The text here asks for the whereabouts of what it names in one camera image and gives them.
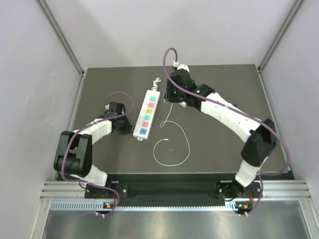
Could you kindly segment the white power strip coloured sockets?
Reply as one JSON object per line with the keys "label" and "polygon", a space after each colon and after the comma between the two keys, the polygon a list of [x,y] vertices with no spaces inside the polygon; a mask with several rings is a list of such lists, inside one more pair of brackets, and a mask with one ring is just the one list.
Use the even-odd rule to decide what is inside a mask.
{"label": "white power strip coloured sockets", "polygon": [[143,141],[148,139],[159,99],[159,91],[147,90],[133,131],[133,137],[137,140]]}

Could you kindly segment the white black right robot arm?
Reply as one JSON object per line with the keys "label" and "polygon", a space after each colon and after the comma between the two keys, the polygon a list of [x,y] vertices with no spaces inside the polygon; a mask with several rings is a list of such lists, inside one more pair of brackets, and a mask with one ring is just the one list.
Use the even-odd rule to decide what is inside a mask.
{"label": "white black right robot arm", "polygon": [[244,113],[224,100],[206,84],[197,86],[188,70],[175,68],[169,75],[164,100],[170,103],[185,103],[188,107],[213,117],[235,132],[245,143],[241,151],[243,161],[232,185],[238,197],[251,191],[251,183],[256,178],[263,163],[277,145],[274,122],[271,119],[260,121],[244,116]]}

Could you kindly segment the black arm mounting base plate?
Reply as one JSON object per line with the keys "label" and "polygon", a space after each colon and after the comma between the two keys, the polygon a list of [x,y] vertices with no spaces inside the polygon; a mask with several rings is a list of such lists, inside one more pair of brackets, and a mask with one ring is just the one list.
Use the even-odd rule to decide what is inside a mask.
{"label": "black arm mounting base plate", "polygon": [[121,201],[142,196],[198,196],[208,200],[252,199],[261,195],[260,183],[243,187],[234,173],[118,173],[111,174],[107,186]]}

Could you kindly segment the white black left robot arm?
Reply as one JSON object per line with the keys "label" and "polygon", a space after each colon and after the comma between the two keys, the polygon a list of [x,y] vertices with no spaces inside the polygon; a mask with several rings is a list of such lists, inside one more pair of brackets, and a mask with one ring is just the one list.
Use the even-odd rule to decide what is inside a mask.
{"label": "white black left robot arm", "polygon": [[93,144],[115,131],[120,135],[130,133],[133,126],[125,113],[124,104],[111,102],[105,113],[87,124],[83,130],[62,132],[53,162],[54,170],[95,184],[95,190],[101,197],[109,197],[113,185],[107,182],[108,174],[93,165]]}

